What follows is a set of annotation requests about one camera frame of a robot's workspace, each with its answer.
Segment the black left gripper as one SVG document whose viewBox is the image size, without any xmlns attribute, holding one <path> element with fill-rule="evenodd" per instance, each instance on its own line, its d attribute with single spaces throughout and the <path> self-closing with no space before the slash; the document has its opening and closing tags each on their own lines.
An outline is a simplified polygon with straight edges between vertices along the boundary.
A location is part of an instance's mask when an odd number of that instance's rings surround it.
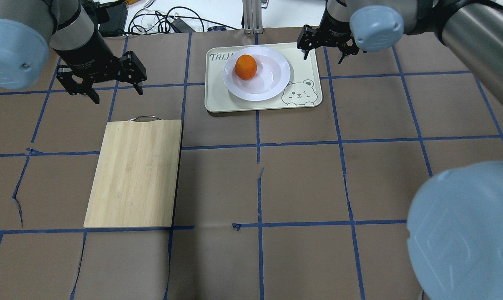
<svg viewBox="0 0 503 300">
<path fill-rule="evenodd" d="M 56 52 L 63 61 L 57 67 L 56 78 L 70 95 L 88 96 L 99 105 L 100 97 L 93 84 L 109 80 L 129 83 L 139 95 L 143 95 L 146 68 L 133 51 L 117 57 L 102 37 L 91 37 L 76 49 Z"/>
</svg>

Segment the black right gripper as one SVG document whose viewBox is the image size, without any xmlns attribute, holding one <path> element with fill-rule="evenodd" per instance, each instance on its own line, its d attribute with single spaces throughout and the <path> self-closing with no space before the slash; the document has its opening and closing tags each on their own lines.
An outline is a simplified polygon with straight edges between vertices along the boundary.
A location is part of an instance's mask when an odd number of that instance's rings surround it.
<svg viewBox="0 0 503 300">
<path fill-rule="evenodd" d="M 352 55 L 358 55 L 360 48 L 353 39 L 350 29 L 350 15 L 347 8 L 326 8 L 319 27 L 313 29 L 304 25 L 297 39 L 297 49 L 307 60 L 309 53 L 321 46 L 338 48 L 338 64 Z"/>
</svg>

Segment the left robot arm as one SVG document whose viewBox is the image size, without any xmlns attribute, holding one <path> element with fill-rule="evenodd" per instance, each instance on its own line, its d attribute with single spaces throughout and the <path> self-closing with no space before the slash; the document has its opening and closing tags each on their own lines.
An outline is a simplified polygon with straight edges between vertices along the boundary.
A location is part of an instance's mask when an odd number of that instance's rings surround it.
<svg viewBox="0 0 503 300">
<path fill-rule="evenodd" d="M 70 95 L 100 98 L 94 83 L 117 80 L 143 94 L 146 68 L 133 51 L 116 57 L 98 30 L 107 8 L 124 0 L 95 3 L 86 12 L 78 0 L 0 0 L 0 88 L 22 90 L 35 84 L 53 50 L 63 61 L 56 78 Z"/>
</svg>

